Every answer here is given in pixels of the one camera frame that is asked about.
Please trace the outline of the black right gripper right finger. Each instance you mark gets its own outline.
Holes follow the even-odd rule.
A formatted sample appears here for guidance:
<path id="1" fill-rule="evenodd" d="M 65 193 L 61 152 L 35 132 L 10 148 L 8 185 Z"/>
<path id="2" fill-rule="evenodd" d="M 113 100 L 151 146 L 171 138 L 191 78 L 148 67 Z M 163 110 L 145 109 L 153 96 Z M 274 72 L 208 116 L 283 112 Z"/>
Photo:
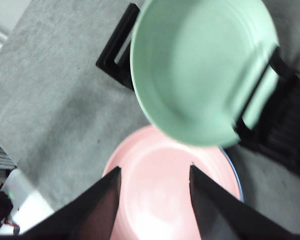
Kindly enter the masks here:
<path id="1" fill-rule="evenodd" d="M 189 191 L 203 240 L 300 240 L 235 198 L 195 165 L 189 169 Z"/>

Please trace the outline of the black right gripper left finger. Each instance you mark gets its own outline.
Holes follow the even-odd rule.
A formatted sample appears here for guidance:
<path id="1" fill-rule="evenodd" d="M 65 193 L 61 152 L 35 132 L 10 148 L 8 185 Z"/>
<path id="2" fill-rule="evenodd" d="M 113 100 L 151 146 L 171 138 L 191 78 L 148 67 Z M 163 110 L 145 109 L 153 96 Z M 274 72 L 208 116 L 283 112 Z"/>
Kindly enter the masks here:
<path id="1" fill-rule="evenodd" d="M 28 230 L 25 240 L 109 240 L 117 216 L 121 168 L 115 167 L 74 201 Z"/>

